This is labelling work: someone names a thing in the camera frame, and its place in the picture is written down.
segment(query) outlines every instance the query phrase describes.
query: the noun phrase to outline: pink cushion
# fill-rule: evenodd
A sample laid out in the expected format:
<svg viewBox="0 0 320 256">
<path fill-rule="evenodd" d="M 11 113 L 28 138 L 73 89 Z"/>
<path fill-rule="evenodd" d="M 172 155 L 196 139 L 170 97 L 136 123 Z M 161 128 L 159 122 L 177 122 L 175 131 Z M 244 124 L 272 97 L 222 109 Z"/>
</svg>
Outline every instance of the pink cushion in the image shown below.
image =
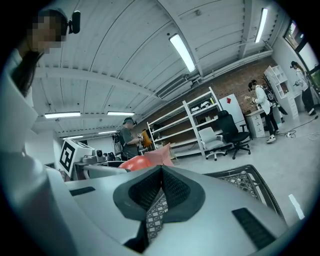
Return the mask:
<svg viewBox="0 0 320 256">
<path fill-rule="evenodd" d="M 170 143 L 157 150 L 145 152 L 144 156 L 155 166 L 174 166 L 170 159 Z"/>
</svg>

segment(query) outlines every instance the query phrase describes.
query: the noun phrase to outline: concrete floor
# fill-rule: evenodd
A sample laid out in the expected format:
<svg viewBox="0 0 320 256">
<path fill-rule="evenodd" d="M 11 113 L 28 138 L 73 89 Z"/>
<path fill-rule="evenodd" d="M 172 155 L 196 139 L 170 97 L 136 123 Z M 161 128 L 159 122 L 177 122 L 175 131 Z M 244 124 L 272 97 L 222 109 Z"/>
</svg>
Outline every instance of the concrete floor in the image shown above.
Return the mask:
<svg viewBox="0 0 320 256">
<path fill-rule="evenodd" d="M 315 116 L 300 113 L 299 120 L 286 121 L 280 132 L 287 132 L 298 125 L 312 120 Z M 289 199 L 293 194 L 304 215 L 308 215 L 310 205 L 317 195 L 320 181 L 320 118 L 296 129 L 296 138 L 277 136 L 272 144 L 266 144 L 267 138 L 255 138 L 249 141 L 251 155 L 239 151 L 235 160 L 232 153 L 217 155 L 205 160 L 200 154 L 179 157 L 178 168 L 196 173 L 219 172 L 246 164 L 253 165 L 275 196 L 285 220 L 289 226 L 299 221 L 294 205 Z"/>
</svg>

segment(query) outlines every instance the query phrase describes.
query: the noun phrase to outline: window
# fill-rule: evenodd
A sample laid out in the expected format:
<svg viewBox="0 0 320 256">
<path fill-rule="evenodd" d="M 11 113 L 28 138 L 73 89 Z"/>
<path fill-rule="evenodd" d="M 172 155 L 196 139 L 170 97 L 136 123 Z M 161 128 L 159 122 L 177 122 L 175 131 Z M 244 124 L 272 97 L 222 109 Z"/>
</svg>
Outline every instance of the window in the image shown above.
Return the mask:
<svg viewBox="0 0 320 256">
<path fill-rule="evenodd" d="M 304 38 L 304 34 L 299 30 L 296 23 L 292 21 L 289 25 L 284 38 L 292 46 L 293 49 L 296 49 Z"/>
<path fill-rule="evenodd" d="M 304 34 L 299 30 L 297 24 L 292 21 L 284 35 L 285 40 L 292 46 L 295 53 L 306 68 L 306 72 L 315 85 L 317 92 L 320 90 L 319 61 L 306 40 Z"/>
<path fill-rule="evenodd" d="M 316 72 L 312 73 L 311 78 L 314 82 L 314 85 L 320 91 L 320 69 L 318 69 Z"/>
</svg>

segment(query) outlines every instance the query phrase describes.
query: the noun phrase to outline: white office chair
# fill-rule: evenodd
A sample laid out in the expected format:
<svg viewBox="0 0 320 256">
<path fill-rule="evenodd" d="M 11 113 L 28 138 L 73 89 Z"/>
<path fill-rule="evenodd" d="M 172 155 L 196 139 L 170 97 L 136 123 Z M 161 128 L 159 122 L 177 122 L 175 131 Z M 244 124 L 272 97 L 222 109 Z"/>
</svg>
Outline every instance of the white office chair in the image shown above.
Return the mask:
<svg viewBox="0 0 320 256">
<path fill-rule="evenodd" d="M 214 130 L 211 127 L 207 127 L 200 130 L 199 135 L 201 137 L 201 143 L 203 145 L 204 151 L 220 148 L 224 145 L 222 141 L 223 136 L 216 135 Z M 214 161 L 217 161 L 217 154 L 223 154 L 225 156 L 226 152 L 221 150 L 210 151 L 210 153 L 205 156 L 205 159 L 208 159 L 209 156 L 214 155 Z"/>
</svg>

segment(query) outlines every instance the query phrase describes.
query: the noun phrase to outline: person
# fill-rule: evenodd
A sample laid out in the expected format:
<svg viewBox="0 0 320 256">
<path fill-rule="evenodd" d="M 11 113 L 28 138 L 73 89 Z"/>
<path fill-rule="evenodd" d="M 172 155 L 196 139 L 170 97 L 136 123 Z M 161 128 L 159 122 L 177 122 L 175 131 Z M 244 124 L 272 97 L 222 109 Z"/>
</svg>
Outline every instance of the person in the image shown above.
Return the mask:
<svg viewBox="0 0 320 256">
<path fill-rule="evenodd" d="M 0 151 L 25 153 L 26 134 L 38 113 L 33 108 L 31 84 L 40 57 L 65 40 L 68 19 L 59 9 L 41 10 L 26 26 L 21 42 L 12 51 L 0 76 Z"/>
<path fill-rule="evenodd" d="M 4 70 L 10 74 L 27 103 L 33 107 L 31 84 L 36 64 L 49 48 L 65 40 L 68 19 L 60 9 L 41 10 L 27 26 L 20 44 L 13 49 Z"/>
<path fill-rule="evenodd" d="M 133 137 L 130 130 L 133 129 L 134 125 L 135 122 L 132 117 L 127 117 L 124 119 L 123 127 L 119 132 L 119 140 L 122 146 L 121 158 L 123 161 L 136 157 L 139 154 L 137 144 L 144 140 L 141 137 Z"/>
<path fill-rule="evenodd" d="M 315 115 L 314 100 L 312 98 L 311 88 L 308 86 L 308 78 L 304 69 L 295 61 L 291 61 L 291 67 L 295 69 L 297 80 L 295 86 L 298 86 L 302 90 L 302 101 L 306 111 L 310 116 Z"/>
<path fill-rule="evenodd" d="M 272 143 L 276 140 L 275 134 L 279 132 L 279 128 L 275 117 L 273 115 L 273 108 L 271 102 L 268 100 L 264 88 L 257 84 L 256 80 L 252 80 L 249 84 L 249 91 L 255 90 L 257 98 L 252 98 L 252 104 L 260 104 L 265 113 L 265 122 L 269 129 L 270 137 L 267 139 L 266 143 Z"/>
</svg>

